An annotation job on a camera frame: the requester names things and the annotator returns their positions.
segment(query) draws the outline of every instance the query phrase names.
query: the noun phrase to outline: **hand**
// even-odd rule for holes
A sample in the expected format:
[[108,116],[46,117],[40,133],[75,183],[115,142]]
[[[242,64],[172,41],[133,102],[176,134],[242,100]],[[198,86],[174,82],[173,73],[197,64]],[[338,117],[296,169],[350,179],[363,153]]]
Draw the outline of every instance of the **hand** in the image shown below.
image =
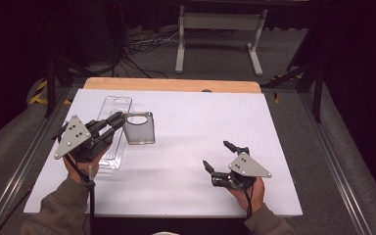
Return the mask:
[[[253,188],[253,197],[251,198],[252,201],[252,213],[255,213],[260,209],[263,205],[263,198],[264,198],[264,182],[263,180],[258,177],[253,185],[247,190],[249,196],[252,195],[252,188]],[[240,207],[246,212],[249,203],[247,202],[246,195],[244,195],[241,191],[236,189],[227,188],[228,191],[237,199],[238,204]]]
[[[83,172],[85,175],[89,175],[89,165],[91,165],[93,169],[93,177],[96,176],[97,172],[99,171],[99,161],[102,159],[103,155],[109,150],[110,146],[107,147],[104,151],[102,151],[96,159],[93,160],[91,163],[78,163],[78,169]],[[75,163],[75,159],[70,155],[67,154],[63,157],[64,165],[66,166],[67,171],[69,172],[69,177],[72,178],[74,181],[78,183],[82,183],[80,175],[75,171],[72,165],[66,160],[66,158],[70,158],[73,163]]]

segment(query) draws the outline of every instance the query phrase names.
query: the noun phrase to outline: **person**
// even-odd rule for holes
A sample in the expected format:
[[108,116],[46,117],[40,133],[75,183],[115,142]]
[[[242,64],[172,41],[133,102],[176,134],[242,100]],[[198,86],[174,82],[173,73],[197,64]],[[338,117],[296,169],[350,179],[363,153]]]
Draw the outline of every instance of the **person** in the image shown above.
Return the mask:
[[[78,168],[88,175],[91,165],[94,176],[99,170],[99,161],[107,149],[91,163],[78,163]],[[80,175],[67,162],[64,163],[68,170],[67,178],[60,184],[56,191],[47,195],[41,201],[40,212],[27,219],[22,227],[22,235],[57,235],[57,234],[82,234],[83,216],[87,210],[89,191],[83,185]],[[247,211],[248,201],[243,193],[238,190],[228,189],[235,197],[240,207]],[[254,235],[295,234],[293,228],[283,219],[277,217],[263,202],[264,183],[258,177],[253,187],[248,189],[252,195],[252,216],[245,221],[245,225]]]

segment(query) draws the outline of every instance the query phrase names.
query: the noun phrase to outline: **forearm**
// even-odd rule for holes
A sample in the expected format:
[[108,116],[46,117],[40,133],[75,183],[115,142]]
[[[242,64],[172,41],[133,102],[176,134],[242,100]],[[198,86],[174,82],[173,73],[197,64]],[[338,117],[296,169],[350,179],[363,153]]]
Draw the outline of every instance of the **forearm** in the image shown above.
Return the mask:
[[245,224],[254,235],[295,234],[286,220],[277,217],[266,204],[247,219]]
[[41,201],[40,212],[23,224],[21,234],[77,234],[87,199],[87,188],[68,177]]

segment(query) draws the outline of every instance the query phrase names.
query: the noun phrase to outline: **white tabletop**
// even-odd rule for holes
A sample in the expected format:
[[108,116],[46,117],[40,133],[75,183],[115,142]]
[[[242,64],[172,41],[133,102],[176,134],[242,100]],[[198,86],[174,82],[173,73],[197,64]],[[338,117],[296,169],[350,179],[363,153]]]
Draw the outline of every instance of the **white tabletop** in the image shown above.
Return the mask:
[[[213,187],[203,160],[229,172],[236,158],[222,144],[249,147],[272,173],[264,179],[264,201],[277,215],[302,215],[301,205],[264,95],[208,92],[79,90],[66,119],[96,119],[106,96],[131,97],[135,112],[154,114],[156,143],[129,146],[119,170],[96,177],[98,216],[244,217],[234,197]],[[66,178],[54,147],[24,212],[39,212],[40,201]]]

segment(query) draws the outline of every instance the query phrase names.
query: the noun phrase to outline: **transparent plastic container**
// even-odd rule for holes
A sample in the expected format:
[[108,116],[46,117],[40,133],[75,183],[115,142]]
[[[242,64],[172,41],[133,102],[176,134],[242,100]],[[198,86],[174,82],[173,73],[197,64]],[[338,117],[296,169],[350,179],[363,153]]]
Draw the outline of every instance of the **transparent plastic container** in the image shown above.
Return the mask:
[[[106,119],[116,112],[123,112],[128,114],[132,109],[132,99],[129,97],[107,96],[103,107],[97,120]],[[101,133],[104,133],[110,126],[104,128]],[[124,149],[127,145],[126,137],[123,133],[123,128],[115,132],[113,143],[108,152],[102,157],[99,162],[100,168],[118,169],[120,167],[121,158],[123,157]]]

